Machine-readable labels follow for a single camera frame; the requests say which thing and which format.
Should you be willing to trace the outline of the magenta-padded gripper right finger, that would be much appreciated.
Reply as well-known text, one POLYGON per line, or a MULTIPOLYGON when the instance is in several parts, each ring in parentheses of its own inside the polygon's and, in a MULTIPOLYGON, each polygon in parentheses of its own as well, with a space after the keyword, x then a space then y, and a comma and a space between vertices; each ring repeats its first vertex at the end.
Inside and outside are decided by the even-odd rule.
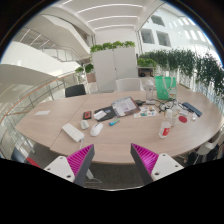
POLYGON ((131 144, 130 152, 144 185, 183 169, 167 153, 157 154, 134 143, 131 144))

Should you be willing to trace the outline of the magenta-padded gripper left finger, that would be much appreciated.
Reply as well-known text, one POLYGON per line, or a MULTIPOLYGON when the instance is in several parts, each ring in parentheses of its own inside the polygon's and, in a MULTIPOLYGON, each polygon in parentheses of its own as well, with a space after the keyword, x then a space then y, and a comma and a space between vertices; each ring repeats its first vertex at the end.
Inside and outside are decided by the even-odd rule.
POLYGON ((67 157, 58 156, 44 170, 82 186, 94 155, 94 145, 91 144, 67 157))

